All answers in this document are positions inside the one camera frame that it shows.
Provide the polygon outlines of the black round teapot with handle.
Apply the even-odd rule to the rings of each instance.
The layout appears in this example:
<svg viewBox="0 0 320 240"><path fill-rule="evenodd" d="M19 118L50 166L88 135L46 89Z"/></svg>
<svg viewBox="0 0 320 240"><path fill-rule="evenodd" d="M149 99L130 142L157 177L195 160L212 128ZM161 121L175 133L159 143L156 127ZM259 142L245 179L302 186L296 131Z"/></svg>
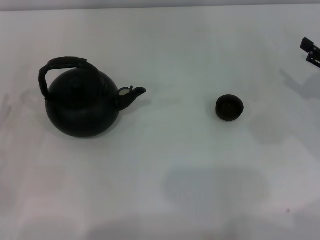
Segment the black round teapot with handle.
<svg viewBox="0 0 320 240"><path fill-rule="evenodd" d="M71 56L50 60L39 70L38 82L52 124L77 138L105 132L120 111L147 91L144 87L117 88L86 59Z"/></svg>

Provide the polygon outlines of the small dark teacup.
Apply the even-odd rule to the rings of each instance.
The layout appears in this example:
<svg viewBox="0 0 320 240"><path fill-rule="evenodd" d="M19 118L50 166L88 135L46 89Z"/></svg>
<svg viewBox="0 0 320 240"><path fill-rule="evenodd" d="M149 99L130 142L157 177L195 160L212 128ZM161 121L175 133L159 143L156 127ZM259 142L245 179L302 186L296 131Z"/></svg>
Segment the small dark teacup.
<svg viewBox="0 0 320 240"><path fill-rule="evenodd" d="M243 101L232 94L219 97L216 101L216 115L223 121L232 122L237 120L244 111Z"/></svg>

